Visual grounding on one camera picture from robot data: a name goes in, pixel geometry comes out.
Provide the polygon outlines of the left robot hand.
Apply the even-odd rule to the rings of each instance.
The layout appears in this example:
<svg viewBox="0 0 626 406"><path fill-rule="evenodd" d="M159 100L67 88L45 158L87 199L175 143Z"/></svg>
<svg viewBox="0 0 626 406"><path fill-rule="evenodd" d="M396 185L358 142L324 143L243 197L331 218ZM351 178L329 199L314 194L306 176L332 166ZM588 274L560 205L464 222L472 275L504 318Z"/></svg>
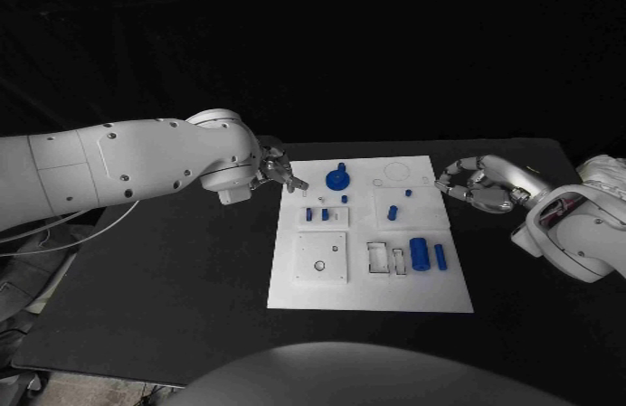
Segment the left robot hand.
<svg viewBox="0 0 626 406"><path fill-rule="evenodd" d="M286 186L290 194L295 190L306 191L309 183L295 176L292 161L285 150L275 146L263 146L262 152L262 161L252 181L252 190L254 191L263 184L278 182Z"/></svg>

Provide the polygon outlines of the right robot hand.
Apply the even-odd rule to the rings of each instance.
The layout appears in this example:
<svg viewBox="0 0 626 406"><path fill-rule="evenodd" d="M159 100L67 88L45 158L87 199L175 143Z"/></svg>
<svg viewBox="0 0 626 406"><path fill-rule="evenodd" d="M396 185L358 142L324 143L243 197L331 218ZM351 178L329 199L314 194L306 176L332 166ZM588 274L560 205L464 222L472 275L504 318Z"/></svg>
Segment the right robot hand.
<svg viewBox="0 0 626 406"><path fill-rule="evenodd" d="M458 159L443 169L435 187L492 214L508 213L517 206L531 210L553 191L534 172L495 155Z"/></svg>

